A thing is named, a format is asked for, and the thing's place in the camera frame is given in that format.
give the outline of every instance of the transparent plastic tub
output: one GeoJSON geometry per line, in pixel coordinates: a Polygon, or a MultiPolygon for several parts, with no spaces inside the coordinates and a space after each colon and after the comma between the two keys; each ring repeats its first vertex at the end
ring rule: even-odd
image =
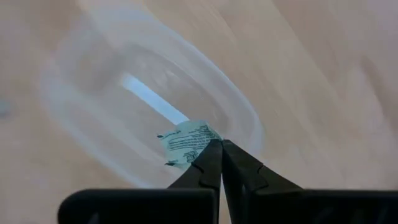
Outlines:
{"type": "Polygon", "coordinates": [[[50,114],[83,149],[137,187],[166,187],[183,170],[165,166],[156,138],[187,119],[259,157],[263,128],[248,100],[194,46],[141,11],[82,17],[42,76],[50,114]]]}

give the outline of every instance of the small paper scrap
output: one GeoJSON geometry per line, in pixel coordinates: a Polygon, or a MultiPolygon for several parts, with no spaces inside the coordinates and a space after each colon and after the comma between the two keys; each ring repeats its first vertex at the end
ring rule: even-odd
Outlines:
{"type": "Polygon", "coordinates": [[[206,121],[184,121],[174,131],[157,136],[166,149],[167,165],[186,168],[212,139],[222,140],[206,121]]]}

